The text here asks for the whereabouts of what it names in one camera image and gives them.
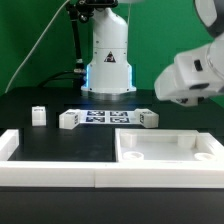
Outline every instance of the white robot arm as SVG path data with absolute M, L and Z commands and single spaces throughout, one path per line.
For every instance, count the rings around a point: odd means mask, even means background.
M 122 3 L 140 0 L 121 0 Z M 112 12 L 117 0 L 78 0 L 79 20 L 93 19 L 93 59 L 87 66 L 82 95 L 101 100 L 119 100 L 136 91 L 132 67 L 127 61 L 128 25 Z
M 215 40 L 178 54 L 155 82 L 159 100 L 194 106 L 210 96 L 224 94 L 224 1 L 194 0 L 202 23 Z

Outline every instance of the black cable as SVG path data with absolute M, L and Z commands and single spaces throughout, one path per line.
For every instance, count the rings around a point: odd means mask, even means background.
M 81 52 L 81 45 L 80 45 L 80 38 L 79 38 L 79 29 L 78 29 L 78 15 L 79 12 L 76 9 L 76 6 L 67 3 L 66 4 L 66 10 L 69 14 L 70 21 L 72 23 L 72 31 L 73 31 L 73 38 L 75 42 L 75 49 L 76 49 L 76 68 L 84 69 L 84 64 L 82 60 L 82 52 Z
M 39 88 L 42 88 L 44 87 L 44 85 L 46 83 L 48 83 L 49 81 L 53 80 L 54 78 L 57 78 L 59 76 L 62 76 L 62 75 L 66 75 L 66 74 L 74 74 L 74 71 L 63 71 L 63 72 L 58 72 L 50 77 L 48 77 L 46 80 L 42 81 L 37 87 Z
M 54 78 L 54 79 L 50 79 L 50 80 L 48 80 L 47 82 L 45 82 L 44 85 L 46 85 L 48 82 L 51 82 L 51 81 L 75 80 L 75 79 L 79 80 L 80 77 L 74 77 L 74 78 Z

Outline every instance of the warning label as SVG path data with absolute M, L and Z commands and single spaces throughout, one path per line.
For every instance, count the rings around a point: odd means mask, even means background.
M 116 63 L 115 58 L 112 54 L 112 52 L 110 51 L 110 53 L 108 54 L 108 56 L 106 57 L 106 59 L 104 60 L 104 62 L 112 62 L 112 63 Z

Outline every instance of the white block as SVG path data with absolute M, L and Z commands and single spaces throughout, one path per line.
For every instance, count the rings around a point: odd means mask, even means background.
M 145 128 L 157 128 L 159 125 L 159 115 L 151 110 L 142 112 L 140 114 L 140 123 Z
M 45 107 L 32 107 L 32 125 L 46 126 L 46 109 Z
M 136 120 L 140 121 L 140 114 L 143 113 L 143 112 L 149 112 L 149 111 L 150 110 L 147 109 L 147 108 L 145 108 L 145 109 L 139 109 L 139 108 L 135 109 L 134 110 L 134 115 L 135 115 Z
M 137 145 L 136 133 L 121 133 L 120 134 L 121 147 L 134 148 Z
M 192 133 L 181 133 L 177 136 L 177 144 L 181 148 L 193 149 L 196 144 L 196 135 Z
M 19 146 L 19 131 L 7 130 L 0 137 L 0 161 L 7 161 Z
M 59 116 L 59 128 L 72 130 L 80 123 L 80 110 L 67 110 Z

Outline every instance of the small white cube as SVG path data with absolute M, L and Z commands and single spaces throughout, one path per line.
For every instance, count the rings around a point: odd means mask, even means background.
M 121 146 L 125 148 L 134 148 L 137 145 L 136 133 L 122 133 L 120 135 Z
M 157 128 L 159 125 L 159 115 L 151 110 L 144 111 L 140 114 L 140 123 L 145 128 Z
M 134 110 L 135 118 L 136 118 L 138 121 L 140 121 L 140 114 L 143 113 L 143 112 L 149 112 L 149 111 L 150 111 L 150 110 L 147 109 L 147 108 L 145 108 L 145 109 L 139 109 L 139 108 L 137 108 L 137 109 Z
M 181 148 L 193 149 L 196 144 L 196 135 L 193 133 L 180 133 L 178 134 L 177 144 Z
M 80 110 L 67 110 L 59 116 L 59 128 L 72 130 L 80 123 Z
M 32 125 L 46 126 L 46 109 L 45 107 L 32 107 Z

